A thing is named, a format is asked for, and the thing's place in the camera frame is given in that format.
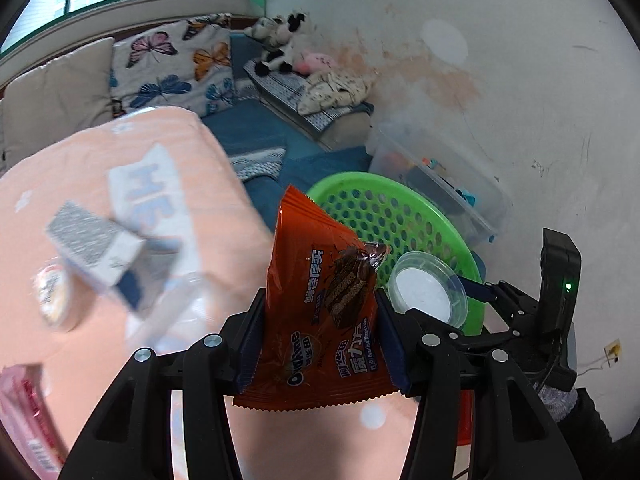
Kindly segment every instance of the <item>small box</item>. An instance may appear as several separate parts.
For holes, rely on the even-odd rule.
[[[140,316],[164,290],[177,256],[69,201],[47,226],[47,235],[73,272],[99,294],[111,291]]]

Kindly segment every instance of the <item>beige cushion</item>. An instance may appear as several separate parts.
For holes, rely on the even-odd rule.
[[[9,168],[71,134],[111,120],[113,38],[57,57],[12,81],[2,126]]]
[[[6,163],[4,161],[4,130],[2,129],[2,106],[4,99],[0,99],[0,176],[6,171]]]

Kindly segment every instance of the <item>blue sofa cushion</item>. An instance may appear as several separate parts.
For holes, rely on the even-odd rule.
[[[273,232],[280,200],[289,184],[306,193],[326,176],[343,171],[367,171],[370,163],[371,157],[364,146],[286,159],[277,181],[268,176],[259,176],[246,182],[244,187],[264,223]]]
[[[230,35],[231,41],[231,70],[234,79],[242,79],[247,77],[244,71],[244,64],[260,57],[262,54],[262,45],[244,35],[244,32],[234,31]]]
[[[227,155],[285,146],[286,159],[324,153],[308,137],[256,100],[241,101],[233,108],[202,118]]]

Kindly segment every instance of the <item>ovaltine snack bag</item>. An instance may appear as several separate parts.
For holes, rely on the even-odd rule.
[[[373,336],[375,269],[387,254],[290,186],[269,266],[262,354],[234,403],[298,410],[394,391]]]

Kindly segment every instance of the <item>pink plush toy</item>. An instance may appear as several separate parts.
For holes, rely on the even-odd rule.
[[[327,54],[303,50],[302,58],[293,64],[293,70],[300,75],[311,75],[315,72],[326,72],[337,66],[335,59]]]

